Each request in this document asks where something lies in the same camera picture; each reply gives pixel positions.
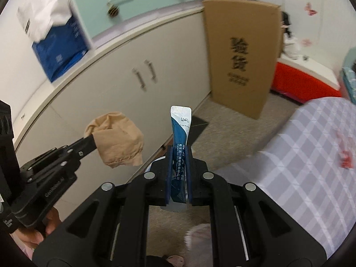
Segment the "person's left hand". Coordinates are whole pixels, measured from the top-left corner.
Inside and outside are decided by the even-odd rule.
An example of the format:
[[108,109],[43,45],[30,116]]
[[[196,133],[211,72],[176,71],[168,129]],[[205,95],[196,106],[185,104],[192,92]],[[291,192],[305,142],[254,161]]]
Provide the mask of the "person's left hand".
[[37,229],[18,228],[11,237],[28,257],[61,223],[58,210],[53,207],[46,215],[45,235]]

